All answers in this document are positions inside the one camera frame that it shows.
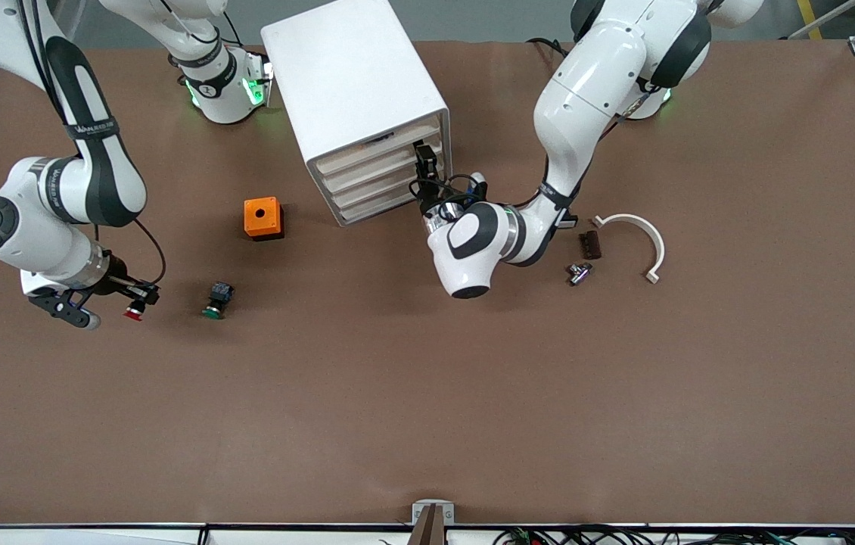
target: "brown tabletop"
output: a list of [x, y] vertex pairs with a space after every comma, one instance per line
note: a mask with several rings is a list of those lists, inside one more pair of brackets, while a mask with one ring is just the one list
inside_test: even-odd
[[[522, 201], [544, 152], [535, 45], [418, 45], [455, 170]], [[416, 208], [338, 228], [282, 110], [207, 122], [163, 51], [92, 51], [169, 260], [138, 324], [53, 320], [0, 263], [0, 522], [855, 523], [855, 58], [843, 42], [721, 42], [655, 120], [600, 145], [574, 211], [482, 299], [442, 290]], [[0, 185], [73, 152], [41, 92], [0, 73]], [[283, 241], [243, 200], [286, 203]], [[577, 232], [601, 232], [579, 288]], [[103, 229], [133, 275], [140, 231]], [[200, 317], [233, 284], [226, 320]]]

